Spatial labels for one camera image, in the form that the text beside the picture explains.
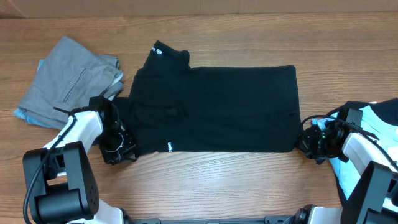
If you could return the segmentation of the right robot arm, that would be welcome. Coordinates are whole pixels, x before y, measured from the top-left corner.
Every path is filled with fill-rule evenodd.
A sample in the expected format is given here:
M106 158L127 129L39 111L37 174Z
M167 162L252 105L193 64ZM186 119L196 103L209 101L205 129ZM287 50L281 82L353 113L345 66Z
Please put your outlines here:
M397 120L377 104L313 115L298 139L307 158L329 160L341 187L340 208L307 205L287 223L397 223Z

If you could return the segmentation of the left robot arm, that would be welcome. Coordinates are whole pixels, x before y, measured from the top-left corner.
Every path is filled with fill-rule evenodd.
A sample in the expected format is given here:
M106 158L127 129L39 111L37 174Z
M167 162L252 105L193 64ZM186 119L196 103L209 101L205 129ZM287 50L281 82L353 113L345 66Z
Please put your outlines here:
M66 112L68 121L44 147L27 151L22 163L27 187L26 223L132 223L122 208L100 199L88 152L98 145L104 162L136 161L136 143L112 101L92 97Z

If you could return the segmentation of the black polo shirt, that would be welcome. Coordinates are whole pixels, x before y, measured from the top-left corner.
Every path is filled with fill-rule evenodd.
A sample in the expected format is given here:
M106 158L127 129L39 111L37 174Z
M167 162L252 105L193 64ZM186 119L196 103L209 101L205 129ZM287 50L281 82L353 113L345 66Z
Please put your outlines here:
M138 155L152 152L290 152L300 134L296 69L196 67L190 54L156 42L121 121Z

